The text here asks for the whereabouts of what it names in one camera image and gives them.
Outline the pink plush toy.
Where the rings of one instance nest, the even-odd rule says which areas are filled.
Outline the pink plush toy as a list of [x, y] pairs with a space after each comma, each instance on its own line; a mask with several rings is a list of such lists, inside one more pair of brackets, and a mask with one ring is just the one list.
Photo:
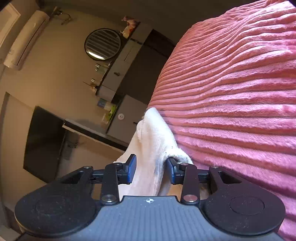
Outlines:
[[126, 22], [126, 27], [121, 32], [121, 34], [124, 38], [128, 39], [130, 37], [130, 35], [132, 34], [132, 32], [135, 30], [135, 28], [140, 23], [140, 21], [138, 21], [132, 17], [129, 17], [129, 16], [124, 16], [121, 20], [123, 22]]

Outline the black wall television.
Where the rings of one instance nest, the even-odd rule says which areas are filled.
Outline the black wall television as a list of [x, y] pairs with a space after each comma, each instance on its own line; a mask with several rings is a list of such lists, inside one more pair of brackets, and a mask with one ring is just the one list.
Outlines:
[[46, 183], [57, 176], [66, 133], [63, 123], [63, 119], [40, 106], [34, 108], [23, 168]]

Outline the white ribbed knit sweater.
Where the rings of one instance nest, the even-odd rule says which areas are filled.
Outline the white ribbed knit sweater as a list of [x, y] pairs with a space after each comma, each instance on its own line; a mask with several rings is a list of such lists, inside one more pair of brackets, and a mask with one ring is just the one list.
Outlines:
[[169, 177], [165, 174], [166, 159], [193, 163], [178, 147], [173, 133], [156, 108], [145, 112], [128, 148], [116, 161], [125, 163], [131, 154], [137, 157], [137, 168], [131, 184], [118, 186], [120, 199], [124, 196], [165, 196], [171, 188]]

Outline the round black framed mirror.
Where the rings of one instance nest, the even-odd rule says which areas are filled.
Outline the round black framed mirror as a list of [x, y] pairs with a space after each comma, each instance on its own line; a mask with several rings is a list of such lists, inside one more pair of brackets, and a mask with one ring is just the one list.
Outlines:
[[120, 48], [120, 35], [118, 32], [108, 28], [100, 28], [91, 32], [84, 42], [84, 49], [87, 55], [100, 61], [113, 58]]

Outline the pink ribbed plush bedspread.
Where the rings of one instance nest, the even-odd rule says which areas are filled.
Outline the pink ribbed plush bedspread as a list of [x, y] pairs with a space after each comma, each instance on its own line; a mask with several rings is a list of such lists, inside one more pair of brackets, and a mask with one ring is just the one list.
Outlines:
[[295, 6], [256, 1], [198, 22], [149, 102], [199, 168], [216, 165], [277, 195], [295, 240]]

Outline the grey vanity desk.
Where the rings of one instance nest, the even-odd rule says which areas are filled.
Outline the grey vanity desk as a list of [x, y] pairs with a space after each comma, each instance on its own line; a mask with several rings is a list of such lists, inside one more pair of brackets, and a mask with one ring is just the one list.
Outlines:
[[113, 103], [129, 95], [148, 104], [174, 47], [169, 38], [140, 23], [103, 77], [97, 95]]

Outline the white wall air conditioner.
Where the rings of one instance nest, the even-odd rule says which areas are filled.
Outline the white wall air conditioner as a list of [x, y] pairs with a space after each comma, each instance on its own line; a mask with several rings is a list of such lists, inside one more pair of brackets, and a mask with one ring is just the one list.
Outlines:
[[49, 19], [50, 17], [44, 11], [36, 10], [34, 12], [16, 37], [4, 60], [4, 65], [7, 68], [22, 69], [27, 55], [46, 27]]

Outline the grey drawer nightstand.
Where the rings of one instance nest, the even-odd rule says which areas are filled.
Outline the grey drawer nightstand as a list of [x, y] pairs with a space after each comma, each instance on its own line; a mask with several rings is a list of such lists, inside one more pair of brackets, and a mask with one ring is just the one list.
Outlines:
[[146, 109], [146, 104], [126, 95], [114, 114], [107, 134], [122, 142], [129, 143]]

